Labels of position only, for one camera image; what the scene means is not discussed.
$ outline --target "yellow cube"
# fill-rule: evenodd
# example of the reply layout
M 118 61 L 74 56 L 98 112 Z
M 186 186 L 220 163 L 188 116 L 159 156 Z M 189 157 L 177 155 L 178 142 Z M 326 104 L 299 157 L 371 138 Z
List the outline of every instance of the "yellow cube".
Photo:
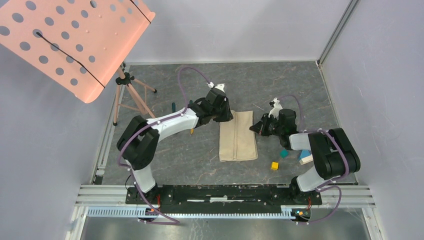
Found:
M 277 170 L 278 169 L 278 162 L 273 161 L 272 164 L 271 164 L 271 169 Z

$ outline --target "marble-patterned surface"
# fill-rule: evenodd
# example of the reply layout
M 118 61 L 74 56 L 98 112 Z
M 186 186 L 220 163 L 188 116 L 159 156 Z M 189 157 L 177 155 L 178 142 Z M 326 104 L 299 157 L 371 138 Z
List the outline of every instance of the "marble-patterned surface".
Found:
M 130 73 L 137 79 L 157 89 L 148 92 L 147 103 L 156 117 L 170 114 L 172 102 L 177 110 L 184 107 L 184 99 L 177 83 L 177 71 L 181 65 L 132 66 Z M 253 110 L 253 122 L 269 112 L 269 102 L 274 97 L 298 94 L 304 111 L 304 122 L 308 129 L 337 127 L 323 80 L 314 62 L 256 62 L 256 63 L 207 63 L 193 64 L 202 70 L 215 84 L 225 83 L 230 107 L 235 111 Z M 196 100 L 205 97 L 209 89 L 205 80 L 195 71 L 186 70 L 181 82 L 187 97 Z M 144 88 L 134 84 L 144 95 Z M 125 90 L 122 103 L 136 107 Z M 287 98 L 284 108 L 298 111 L 296 101 Z M 103 178 L 105 185 L 123 185 L 128 172 L 118 167 L 116 142 L 130 120 L 138 113 L 120 108 L 118 126 L 112 140 L 108 162 Z M 256 135 L 258 159 L 251 161 L 219 161 L 219 124 L 196 128 L 194 134 L 186 130 L 162 140 L 157 146 L 152 172 L 161 184 L 284 184 L 313 166 L 300 165 L 298 151 L 290 151 L 286 158 L 280 157 L 283 149 L 276 136 Z M 271 170 L 272 162 L 279 163 L 278 170 Z M 354 182 L 351 174 L 346 182 Z

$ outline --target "tripod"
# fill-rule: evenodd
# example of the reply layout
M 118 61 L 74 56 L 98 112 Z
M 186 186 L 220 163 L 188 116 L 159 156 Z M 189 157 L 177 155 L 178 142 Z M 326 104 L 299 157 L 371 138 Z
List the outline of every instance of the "tripod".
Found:
M 158 90 L 136 79 L 134 76 L 131 76 L 130 73 L 122 71 L 121 67 L 119 67 L 116 72 L 119 74 L 119 77 L 116 79 L 116 95 L 115 95 L 115 104 L 114 104 L 115 113 L 113 116 L 113 125 L 114 126 L 118 125 L 118 106 L 139 111 L 143 115 L 149 114 L 150 117 L 152 117 L 153 119 L 156 118 L 153 112 L 147 106 L 146 102 L 147 102 L 147 89 L 149 89 L 153 93 L 157 93 Z M 135 83 L 140 84 L 141 86 L 144 87 L 144 100 L 137 93 L 131 81 L 134 81 Z M 119 103 L 121 85 L 125 85 L 125 88 L 128 90 L 129 94 L 134 100 L 135 105 L 137 105 L 137 108 Z

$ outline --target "wall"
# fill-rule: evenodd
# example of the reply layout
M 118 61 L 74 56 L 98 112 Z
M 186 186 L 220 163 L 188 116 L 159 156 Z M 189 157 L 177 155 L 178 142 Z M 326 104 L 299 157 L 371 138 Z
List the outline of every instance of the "wall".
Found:
M 387 239 L 423 239 L 424 2 L 360 1 L 323 64 Z
M 156 13 L 127 62 L 317 60 L 349 0 L 144 0 Z
M 91 178 L 114 81 L 85 104 L 0 44 L 0 82 L 0 239 L 64 239 Z

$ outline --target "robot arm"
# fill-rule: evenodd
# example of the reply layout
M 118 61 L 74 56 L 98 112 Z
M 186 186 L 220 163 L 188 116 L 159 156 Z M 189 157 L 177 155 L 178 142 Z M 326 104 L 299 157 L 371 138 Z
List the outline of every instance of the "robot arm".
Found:
M 141 128 L 157 122 L 157 124 L 140 133 L 140 137 L 143 138 L 141 140 L 135 138 L 122 154 L 127 163 L 131 165 L 135 181 L 144 193 L 156 186 L 150 163 L 155 156 L 156 147 L 160 141 L 178 132 L 206 125 L 211 120 L 219 123 L 233 119 L 223 84 L 213 87 L 206 97 L 197 99 L 188 105 L 185 113 L 183 111 L 182 109 L 159 118 L 144 119 L 140 115 L 136 116 L 131 120 L 116 144 L 116 147 L 121 150 L 128 139 Z M 162 121 L 172 115 L 181 115 L 181 117 Z
M 290 187 L 295 195 L 314 191 L 326 181 L 345 173 L 341 153 L 326 135 L 321 132 L 299 133 L 295 111 L 282 108 L 277 98 L 269 104 L 273 107 L 272 110 L 269 114 L 265 113 L 250 130 L 264 137 L 277 136 L 281 146 L 288 150 L 309 150 L 312 154 L 314 166 L 291 181 Z M 359 171 L 361 162 L 345 131 L 334 128 L 328 133 L 346 157 L 349 173 Z

